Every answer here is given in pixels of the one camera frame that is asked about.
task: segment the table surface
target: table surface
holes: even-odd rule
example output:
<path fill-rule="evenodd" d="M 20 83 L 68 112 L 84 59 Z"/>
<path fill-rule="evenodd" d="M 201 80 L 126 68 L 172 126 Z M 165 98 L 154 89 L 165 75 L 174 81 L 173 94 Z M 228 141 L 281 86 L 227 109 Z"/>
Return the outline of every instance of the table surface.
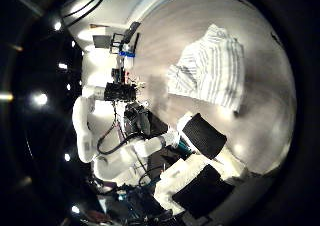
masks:
<path fill-rule="evenodd" d="M 212 23 L 244 46 L 245 92 L 238 116 L 218 105 L 167 93 L 169 66 Z M 174 127 L 187 111 L 201 113 L 227 136 L 226 146 L 253 172 L 266 173 L 283 160 L 294 125 L 294 83 L 285 52 L 271 37 L 276 33 L 258 11 L 236 0 L 169 0 L 137 32 L 130 77 L 146 82 L 138 99 L 148 100 L 154 114 Z"/>

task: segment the white striped towel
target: white striped towel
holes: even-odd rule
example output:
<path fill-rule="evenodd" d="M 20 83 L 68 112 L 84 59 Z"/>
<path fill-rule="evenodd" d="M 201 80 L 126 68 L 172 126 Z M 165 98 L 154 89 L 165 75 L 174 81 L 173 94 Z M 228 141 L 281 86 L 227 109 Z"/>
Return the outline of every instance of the white striped towel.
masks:
<path fill-rule="evenodd" d="M 185 47 L 179 62 L 169 67 L 168 92 L 238 112 L 244 88 L 243 55 L 237 39 L 212 24 L 200 40 Z"/>

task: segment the ceiling light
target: ceiling light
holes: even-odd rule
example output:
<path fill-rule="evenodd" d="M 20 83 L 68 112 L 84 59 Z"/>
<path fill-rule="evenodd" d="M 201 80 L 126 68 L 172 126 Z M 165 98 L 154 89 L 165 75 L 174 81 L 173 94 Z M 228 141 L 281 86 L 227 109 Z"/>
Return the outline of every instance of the ceiling light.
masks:
<path fill-rule="evenodd" d="M 12 100 L 13 100 L 12 93 L 0 92 L 0 101 L 12 101 Z"/>
<path fill-rule="evenodd" d="M 77 206 L 72 206 L 71 211 L 76 214 L 80 213 L 80 209 Z"/>
<path fill-rule="evenodd" d="M 68 65 L 64 64 L 64 63 L 59 63 L 58 64 L 59 68 L 61 69 L 68 69 Z"/>
<path fill-rule="evenodd" d="M 46 94 L 42 93 L 42 94 L 37 94 L 33 96 L 33 101 L 39 105 L 45 105 L 48 102 L 48 97 Z"/>
<path fill-rule="evenodd" d="M 69 154 L 64 154 L 64 159 L 69 162 L 70 161 L 70 155 Z"/>
<path fill-rule="evenodd" d="M 58 31 L 58 30 L 60 30 L 61 29 L 61 23 L 60 22 L 56 22 L 55 24 L 54 24 L 54 30 L 55 31 Z"/>

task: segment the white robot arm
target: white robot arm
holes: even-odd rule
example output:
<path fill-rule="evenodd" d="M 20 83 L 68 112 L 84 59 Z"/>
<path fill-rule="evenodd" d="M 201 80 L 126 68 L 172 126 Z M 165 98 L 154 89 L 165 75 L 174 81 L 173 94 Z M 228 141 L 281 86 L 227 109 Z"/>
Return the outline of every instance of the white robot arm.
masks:
<path fill-rule="evenodd" d="M 93 135 L 88 128 L 88 114 L 94 109 L 94 100 L 103 99 L 104 88 L 84 86 L 82 95 L 77 98 L 73 106 L 72 122 L 77 134 L 79 158 L 84 163 L 92 161 L 96 154 L 93 147 Z"/>
<path fill-rule="evenodd" d="M 79 158 L 84 163 L 89 163 L 94 157 L 92 133 L 87 125 L 87 116 L 90 111 L 90 100 L 80 96 L 73 106 L 72 121 L 77 133 L 77 146 Z"/>

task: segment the white cylinder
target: white cylinder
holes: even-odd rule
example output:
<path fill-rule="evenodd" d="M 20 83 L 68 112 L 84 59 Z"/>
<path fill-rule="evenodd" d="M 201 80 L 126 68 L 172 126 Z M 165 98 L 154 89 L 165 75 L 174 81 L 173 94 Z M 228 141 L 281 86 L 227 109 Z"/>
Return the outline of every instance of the white cylinder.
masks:
<path fill-rule="evenodd" d="M 176 132 L 168 132 L 158 137 L 154 137 L 146 141 L 138 141 L 134 144 L 134 150 L 140 157 L 148 157 L 149 155 L 159 151 L 161 148 L 175 143 Z"/>
<path fill-rule="evenodd" d="M 117 152 L 117 157 L 109 162 L 108 155 L 101 155 L 94 160 L 94 174 L 101 180 L 112 180 L 122 172 L 128 170 L 138 159 L 133 152 L 132 145 L 126 145 Z"/>

